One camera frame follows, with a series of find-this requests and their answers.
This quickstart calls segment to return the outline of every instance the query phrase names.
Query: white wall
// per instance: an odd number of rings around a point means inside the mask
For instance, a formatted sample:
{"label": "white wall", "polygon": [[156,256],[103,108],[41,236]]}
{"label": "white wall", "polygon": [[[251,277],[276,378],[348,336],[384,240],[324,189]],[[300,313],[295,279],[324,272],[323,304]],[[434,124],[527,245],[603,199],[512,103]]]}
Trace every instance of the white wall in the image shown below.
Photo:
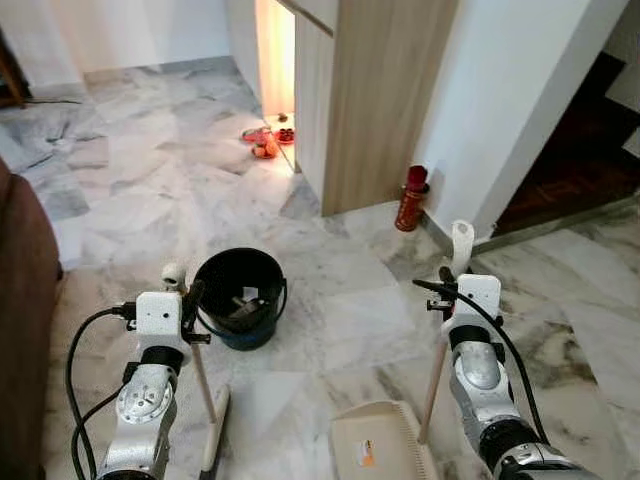
{"label": "white wall", "polygon": [[[604,51],[626,62],[618,78],[607,91],[613,101],[640,112],[640,0],[630,0],[611,32]],[[640,157],[640,128],[627,141],[625,148]]]}
{"label": "white wall", "polygon": [[82,72],[229,55],[223,0],[50,0]]}
{"label": "white wall", "polygon": [[491,235],[601,50],[624,0],[460,0],[414,163],[445,232]]}
{"label": "white wall", "polygon": [[233,59],[253,94],[261,100],[255,2],[256,0],[227,0],[226,4]]}
{"label": "white wall", "polygon": [[82,81],[48,0],[0,2],[0,27],[32,87]]}

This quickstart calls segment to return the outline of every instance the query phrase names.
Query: label on dustpan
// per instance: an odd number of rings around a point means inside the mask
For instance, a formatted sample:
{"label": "label on dustpan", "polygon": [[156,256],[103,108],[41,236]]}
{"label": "label on dustpan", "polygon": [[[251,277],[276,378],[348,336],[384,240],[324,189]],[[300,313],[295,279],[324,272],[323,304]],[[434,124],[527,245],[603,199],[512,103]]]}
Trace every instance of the label on dustpan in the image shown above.
{"label": "label on dustpan", "polygon": [[356,445],[356,458],[358,465],[361,467],[373,467],[375,465],[373,459],[373,442],[371,440],[362,440]]}

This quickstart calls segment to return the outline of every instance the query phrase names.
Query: red fire extinguisher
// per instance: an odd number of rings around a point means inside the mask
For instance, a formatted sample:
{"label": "red fire extinguisher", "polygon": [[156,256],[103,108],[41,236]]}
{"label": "red fire extinguisher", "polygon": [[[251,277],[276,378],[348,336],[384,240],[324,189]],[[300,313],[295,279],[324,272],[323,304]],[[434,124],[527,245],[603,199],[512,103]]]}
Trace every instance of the red fire extinguisher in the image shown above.
{"label": "red fire extinguisher", "polygon": [[409,168],[407,185],[400,200],[400,208],[396,217],[396,228],[403,232],[410,232],[420,223],[422,218],[422,201],[429,190],[427,185],[427,169],[420,165]]}

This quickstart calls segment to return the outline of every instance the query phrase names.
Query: black cable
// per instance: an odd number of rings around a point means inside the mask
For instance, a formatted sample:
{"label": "black cable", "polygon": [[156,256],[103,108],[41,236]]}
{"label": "black cable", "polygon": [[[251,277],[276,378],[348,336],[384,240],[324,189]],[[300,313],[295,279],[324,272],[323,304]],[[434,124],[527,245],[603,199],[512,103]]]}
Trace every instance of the black cable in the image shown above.
{"label": "black cable", "polygon": [[[74,428],[73,435],[71,437],[71,457],[73,458],[73,464],[74,465],[76,465],[76,464],[80,465],[80,457],[79,457],[79,454],[78,454],[78,437],[80,436],[80,432],[82,430],[84,430],[85,424],[100,409],[104,408],[107,404],[112,402],[120,394],[120,391],[123,388],[124,388],[124,385],[121,385],[120,388],[118,388],[115,392],[113,392],[111,395],[109,395],[107,398],[102,400],[95,407],[93,407],[91,410],[89,410],[87,413],[85,413],[84,416],[82,417],[82,419],[80,420],[80,424],[76,425],[76,428]],[[82,475],[82,477],[79,476],[79,478],[84,480],[84,474]]]}
{"label": "black cable", "polygon": [[[87,454],[87,462],[89,463],[89,471],[91,475],[90,478],[95,478],[96,476],[96,461],[93,457],[93,449],[91,448],[91,441],[89,440],[87,431],[84,429],[84,426],[82,425],[82,416],[80,415],[80,409],[78,408],[76,395],[73,391],[73,382],[71,378],[72,368],[73,368],[73,357],[75,355],[76,348],[78,347],[78,342],[80,341],[80,337],[82,336],[84,331],[87,329],[87,327],[100,317],[104,317],[106,315],[114,315],[114,314],[117,314],[118,312],[119,312],[119,309],[117,307],[107,308],[105,310],[100,310],[99,312],[96,312],[93,315],[91,315],[89,318],[87,318],[82,323],[82,325],[80,325],[80,328],[78,328],[78,330],[76,331],[76,334],[73,337],[73,340],[71,341],[71,345],[69,346],[69,353],[67,354],[67,363],[65,365],[65,372],[64,372],[65,373],[64,374],[65,389],[67,391],[67,398],[69,400],[69,406],[71,407],[71,413],[73,414],[73,419],[76,423],[76,428],[79,428],[79,435],[80,435],[80,438],[82,439],[82,445],[84,446],[84,450]],[[75,457],[73,456],[73,450],[71,453],[74,460],[73,466],[76,470],[76,475],[78,476],[79,479],[84,480],[85,476],[84,476],[84,472],[82,471],[82,465],[80,464],[79,459],[76,458],[77,455]]]}
{"label": "black cable", "polygon": [[426,288],[428,290],[433,290],[434,292],[438,292],[440,294],[450,295],[455,298],[459,298],[464,303],[466,303],[467,305],[475,309],[493,327],[493,329],[496,332],[498,332],[498,335],[500,335],[500,338],[502,338],[504,343],[509,348],[509,351],[511,351],[511,355],[513,356],[513,359],[516,362],[516,366],[518,367],[518,371],[520,372],[520,377],[522,378],[524,391],[527,396],[527,402],[529,403],[529,410],[531,411],[531,418],[533,419],[533,423],[535,424],[536,430],[538,431],[538,436],[540,437],[540,440],[542,440],[543,443],[549,445],[549,439],[547,438],[547,434],[544,431],[544,427],[542,426],[542,420],[540,420],[540,414],[538,413],[538,406],[536,405],[536,399],[533,396],[533,389],[531,388],[531,382],[529,381],[529,375],[527,374],[527,370],[524,366],[524,362],[522,361],[522,358],[520,357],[520,353],[518,353],[518,350],[516,349],[515,345],[513,344],[511,339],[507,336],[507,334],[502,329],[502,327],[500,327],[500,325],[496,323],[495,319],[493,319],[491,315],[489,315],[486,312],[486,310],[484,310],[480,305],[478,305],[469,297],[467,297],[466,295],[456,290],[447,288],[443,285],[440,285],[439,283],[427,282],[424,280],[414,280],[413,283],[414,285],[417,285],[422,288]]}

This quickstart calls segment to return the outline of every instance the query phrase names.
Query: dustpan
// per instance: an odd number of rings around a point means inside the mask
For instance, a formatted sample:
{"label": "dustpan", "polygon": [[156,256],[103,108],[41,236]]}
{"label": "dustpan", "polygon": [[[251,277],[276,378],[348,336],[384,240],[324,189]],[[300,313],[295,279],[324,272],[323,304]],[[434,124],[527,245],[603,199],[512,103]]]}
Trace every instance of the dustpan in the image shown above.
{"label": "dustpan", "polygon": [[[471,258],[473,226],[454,222],[452,239],[451,272],[457,277]],[[422,425],[406,402],[392,400],[359,405],[331,421],[331,444],[340,480],[438,480],[426,439],[446,351],[447,344],[440,341]]]}
{"label": "dustpan", "polygon": [[417,441],[420,425],[406,402],[379,401],[331,422],[341,480],[438,480],[431,451]]}

